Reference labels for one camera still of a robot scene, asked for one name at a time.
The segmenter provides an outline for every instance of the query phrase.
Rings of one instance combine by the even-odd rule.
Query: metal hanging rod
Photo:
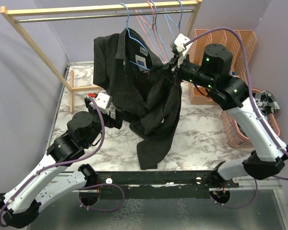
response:
[[[183,10],[183,13],[193,13],[194,10]],[[181,13],[181,11],[159,11],[158,14],[172,14]],[[133,12],[130,16],[142,16],[152,15],[152,12]],[[90,16],[74,16],[74,17],[54,17],[54,18],[32,18],[15,20],[15,23],[36,23],[36,22],[49,22],[49,21],[65,21],[75,19],[91,19],[91,18],[115,18],[115,17],[127,17],[127,13],[105,14],[105,15],[90,15]]]

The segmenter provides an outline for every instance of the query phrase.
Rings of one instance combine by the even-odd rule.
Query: pinstriped shirt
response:
[[[130,29],[131,37],[148,47],[140,35]],[[137,65],[144,58],[149,72]],[[144,138],[137,144],[141,169],[154,168],[171,148],[179,121],[181,86],[167,80],[162,61],[148,48],[120,34],[94,39],[94,79],[96,85],[112,96],[113,105],[123,109],[130,129]]]

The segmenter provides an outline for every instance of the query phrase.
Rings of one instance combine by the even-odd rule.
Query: wooden clothing rack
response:
[[[192,10],[183,10],[183,12],[191,12],[187,31],[185,35],[190,37],[193,25],[200,9],[202,0],[183,0],[181,1],[183,7],[193,7]],[[157,9],[163,8],[177,8],[180,7],[178,1],[166,1],[155,2]],[[126,4],[128,9],[131,10],[150,10],[150,4],[148,3],[132,3]],[[28,10],[8,10],[5,6],[1,6],[0,13],[11,24],[11,26],[19,33],[19,35],[29,44],[29,46],[36,52],[36,54],[43,60],[48,68],[54,73],[54,75],[62,82],[66,89],[71,93],[70,112],[73,113],[73,101],[75,92],[85,92],[100,90],[99,86],[83,86],[74,87],[73,71],[71,72],[71,83],[69,84],[60,71],[54,66],[50,59],[45,55],[41,48],[35,43],[28,32],[20,25],[21,23],[33,23],[33,22],[46,22],[46,21],[63,21],[63,20],[76,20],[87,18],[107,18],[107,17],[123,17],[127,14],[106,14],[106,15],[91,15],[91,16],[74,16],[74,17],[53,17],[53,18],[33,18],[17,20],[18,16],[37,16],[37,15],[56,15],[56,14],[74,14],[74,13],[93,13],[93,12],[109,12],[109,11],[125,11],[126,8],[120,4],[116,5],[102,5],[102,6],[81,6],[81,7],[63,7],[63,8],[44,8],[44,9],[28,9]],[[158,11],[158,14],[165,13],[181,13],[181,11]],[[137,15],[151,15],[152,12],[138,12],[130,13],[130,16]]]

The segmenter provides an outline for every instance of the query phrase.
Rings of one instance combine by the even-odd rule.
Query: marble surface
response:
[[[74,70],[75,86],[92,84],[93,66],[72,66],[70,69]],[[182,91],[180,120],[172,148],[158,164],[157,170],[213,169],[221,161],[236,159],[250,152],[236,150],[228,145],[219,106],[190,104],[186,82],[182,83]],[[84,104],[87,94],[88,92],[75,93],[75,113],[87,111]],[[52,141],[67,129],[66,124],[72,118],[69,105],[70,94],[64,89]],[[91,164],[97,171],[139,171],[136,145],[141,140],[129,129],[127,122],[123,123],[120,130],[106,128],[106,138],[101,150],[93,157],[73,164],[66,171],[77,170],[83,163]]]

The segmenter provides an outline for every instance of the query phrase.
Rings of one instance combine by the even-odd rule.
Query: clothes hanger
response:
[[[178,0],[178,1],[179,1],[179,3],[180,3],[180,8],[181,8],[181,14],[180,14],[180,19],[179,19],[178,24],[176,24],[176,23],[174,22],[174,20],[173,20],[168,14],[165,14],[165,15],[164,15],[164,16],[165,16],[165,19],[166,19],[166,21],[167,21],[167,24],[168,24],[168,28],[169,28],[169,30],[170,30],[170,32],[171,32],[171,34],[172,34],[173,39],[175,39],[175,37],[174,37],[174,34],[173,34],[173,32],[172,32],[172,29],[171,29],[171,27],[170,27],[170,25],[169,25],[169,23],[168,23],[168,18],[174,23],[174,25],[178,28],[179,33],[180,33],[180,25],[181,25],[181,19],[182,19],[182,14],[183,14],[183,8],[182,8],[181,0]]]
[[[160,59],[162,59],[162,54],[160,53],[160,50],[157,48],[155,41],[153,40],[153,37],[151,36],[149,30],[147,29],[147,26],[144,24],[144,20],[142,16],[136,16],[136,19],[138,20],[142,30],[144,31],[147,39],[149,40],[150,44],[152,45],[155,53],[158,55],[158,57]]]
[[[149,22],[152,24],[152,28],[153,28],[154,33],[155,33],[155,31],[156,31],[156,33],[157,33],[157,35],[158,35],[158,37],[159,37],[159,39],[160,39],[160,42],[161,42],[162,47],[163,47],[163,50],[165,51],[165,54],[166,54],[166,55],[164,54],[164,56],[165,56],[165,61],[168,61],[169,58],[168,58],[167,50],[165,49],[164,43],[163,43],[162,38],[161,38],[161,36],[159,35],[158,29],[157,29],[157,16],[158,16],[157,7],[156,7],[154,1],[152,1],[152,0],[151,0],[151,1],[147,1],[147,3],[150,5],[150,7],[151,7],[151,9],[152,9],[152,11],[153,11],[153,21],[151,21],[148,16],[147,16],[147,18],[148,18]],[[151,6],[151,3],[154,5],[154,8],[155,8],[155,12],[156,12],[156,16],[155,16],[155,17],[154,17],[154,10],[153,10],[153,7]]]
[[[139,43],[146,51],[148,51],[148,49],[142,44],[142,42],[140,42],[138,39],[136,39],[136,38],[134,38],[134,37],[131,37],[131,35],[130,35],[130,30],[129,30],[129,28],[128,28],[128,25],[129,25],[129,14],[130,14],[129,9],[128,9],[128,7],[126,6],[125,3],[120,3],[120,5],[123,5],[123,6],[126,8],[126,10],[127,10],[128,16],[127,16],[127,20],[126,20],[126,31],[127,31],[127,34],[128,34],[128,36],[129,36],[129,38],[132,39],[132,40],[134,40],[134,41],[136,41],[137,43]],[[146,68],[145,66],[139,65],[138,63],[135,63],[135,62],[133,62],[133,61],[130,61],[130,60],[129,60],[129,62],[130,62],[130,63],[133,63],[133,64],[135,64],[136,66],[139,66],[139,67],[141,67],[141,68],[143,68],[143,69],[145,69],[145,70],[148,70],[148,71],[150,70],[150,69]]]

